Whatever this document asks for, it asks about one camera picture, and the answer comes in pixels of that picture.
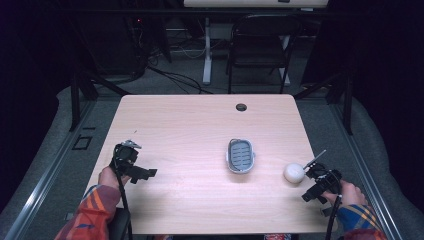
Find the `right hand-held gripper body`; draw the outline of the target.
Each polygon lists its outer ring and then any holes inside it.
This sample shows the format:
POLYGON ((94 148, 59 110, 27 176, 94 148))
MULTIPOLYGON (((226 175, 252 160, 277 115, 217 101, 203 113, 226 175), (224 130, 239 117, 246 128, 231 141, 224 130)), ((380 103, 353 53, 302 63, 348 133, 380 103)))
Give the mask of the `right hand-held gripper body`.
POLYGON ((318 162, 318 158, 324 153, 325 150, 303 167, 305 175, 314 180, 315 184, 319 184, 323 188, 323 193, 329 191, 333 194, 339 194, 341 192, 340 180, 342 175, 338 170, 327 169, 324 164, 318 162))

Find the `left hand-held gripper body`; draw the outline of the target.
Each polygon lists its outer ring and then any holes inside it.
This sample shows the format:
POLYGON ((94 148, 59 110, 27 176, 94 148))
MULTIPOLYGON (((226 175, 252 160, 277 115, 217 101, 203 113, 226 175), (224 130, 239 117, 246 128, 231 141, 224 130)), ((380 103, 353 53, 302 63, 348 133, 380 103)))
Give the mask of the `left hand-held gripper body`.
POLYGON ((135 166, 140 146, 132 140, 117 144, 113 150, 112 168, 119 175, 130 177, 148 177, 149 171, 135 166))

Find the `white round soap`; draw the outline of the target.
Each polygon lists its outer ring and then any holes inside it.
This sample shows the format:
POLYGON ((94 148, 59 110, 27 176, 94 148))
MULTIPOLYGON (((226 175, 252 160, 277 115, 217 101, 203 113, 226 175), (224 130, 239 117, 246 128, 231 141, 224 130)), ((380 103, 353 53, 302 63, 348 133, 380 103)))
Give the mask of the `white round soap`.
POLYGON ((283 176, 288 182, 299 184, 305 177, 305 171, 300 164, 290 163, 285 166, 283 176))

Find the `grey soap dish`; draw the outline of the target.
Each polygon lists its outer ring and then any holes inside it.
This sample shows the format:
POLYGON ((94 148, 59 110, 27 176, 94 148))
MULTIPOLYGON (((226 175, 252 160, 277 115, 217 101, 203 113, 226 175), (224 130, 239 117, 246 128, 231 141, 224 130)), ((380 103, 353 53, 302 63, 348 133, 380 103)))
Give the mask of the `grey soap dish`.
POLYGON ((231 139, 226 154, 229 170, 236 174, 246 174, 253 169, 255 153, 250 141, 246 139, 231 139))

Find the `person's left hand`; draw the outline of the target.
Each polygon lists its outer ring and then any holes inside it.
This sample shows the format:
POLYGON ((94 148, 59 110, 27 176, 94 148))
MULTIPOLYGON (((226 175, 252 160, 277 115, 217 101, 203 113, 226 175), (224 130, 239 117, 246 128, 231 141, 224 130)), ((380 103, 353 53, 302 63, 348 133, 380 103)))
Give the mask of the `person's left hand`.
POLYGON ((108 186, 114 189, 119 189, 120 185, 125 185, 129 181, 129 176, 122 176, 121 181, 118 181, 118 178, 114 171, 109 167, 105 167, 101 170, 98 176, 98 183, 100 185, 108 186))

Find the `person's right hand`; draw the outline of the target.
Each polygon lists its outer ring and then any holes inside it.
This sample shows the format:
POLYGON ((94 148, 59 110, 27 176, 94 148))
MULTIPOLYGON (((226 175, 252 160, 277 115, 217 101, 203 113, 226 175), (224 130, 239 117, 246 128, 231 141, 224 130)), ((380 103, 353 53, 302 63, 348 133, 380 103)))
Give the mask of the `person's right hand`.
POLYGON ((353 183, 341 180, 341 206, 367 205, 368 201, 362 190, 353 183))

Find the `black seat cushion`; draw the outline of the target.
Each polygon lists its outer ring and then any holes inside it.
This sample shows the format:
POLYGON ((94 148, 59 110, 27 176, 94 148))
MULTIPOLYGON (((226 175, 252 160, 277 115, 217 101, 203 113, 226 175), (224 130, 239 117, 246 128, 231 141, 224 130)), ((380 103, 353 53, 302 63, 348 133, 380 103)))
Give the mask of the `black seat cushion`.
POLYGON ((117 208, 112 221, 108 224, 109 240, 128 240, 131 215, 127 209, 117 208))

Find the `white desk with legs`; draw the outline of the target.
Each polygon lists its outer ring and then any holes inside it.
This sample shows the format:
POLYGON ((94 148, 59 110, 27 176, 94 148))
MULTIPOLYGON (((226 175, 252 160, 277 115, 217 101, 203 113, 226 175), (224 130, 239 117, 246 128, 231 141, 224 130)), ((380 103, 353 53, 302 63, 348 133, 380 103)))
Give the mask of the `white desk with legs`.
MULTIPOLYGON (((194 9, 272 9, 272 8, 289 8, 289 9, 324 9, 330 0, 184 0, 184 7, 194 9)), ((203 84, 211 83, 212 71, 212 53, 211 53, 211 34, 210 34, 210 17, 206 17, 205 21, 205 62, 203 72, 203 84)))

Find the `black folding chair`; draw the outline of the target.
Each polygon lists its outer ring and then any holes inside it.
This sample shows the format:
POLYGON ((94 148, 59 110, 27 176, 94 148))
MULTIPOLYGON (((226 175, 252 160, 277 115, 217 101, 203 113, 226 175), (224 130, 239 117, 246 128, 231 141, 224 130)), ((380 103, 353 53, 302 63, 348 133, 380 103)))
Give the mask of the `black folding chair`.
POLYGON ((234 68, 282 69, 280 92, 288 75, 294 42, 302 30, 295 16, 252 14, 239 19, 231 29, 226 74, 232 92, 234 68))

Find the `black metal stand frame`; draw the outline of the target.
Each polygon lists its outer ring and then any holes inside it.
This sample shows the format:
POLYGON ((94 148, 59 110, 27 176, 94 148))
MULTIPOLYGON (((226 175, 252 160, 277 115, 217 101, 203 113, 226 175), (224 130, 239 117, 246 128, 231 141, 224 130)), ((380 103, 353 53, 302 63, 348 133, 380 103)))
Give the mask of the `black metal stand frame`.
POLYGON ((294 95, 296 100, 303 99, 322 87, 329 86, 330 89, 326 95, 328 104, 336 104, 343 97, 342 125, 349 135, 352 135, 351 118, 353 103, 353 77, 352 71, 342 71, 332 75, 322 82, 314 83, 306 90, 294 95))
POLYGON ((81 121, 80 94, 83 94, 83 96, 89 101, 96 101, 99 97, 99 93, 94 87, 95 83, 106 87, 120 96, 129 95, 128 91, 109 82, 94 71, 79 68, 74 73, 70 81, 72 109, 72 123, 70 131, 74 131, 81 121))

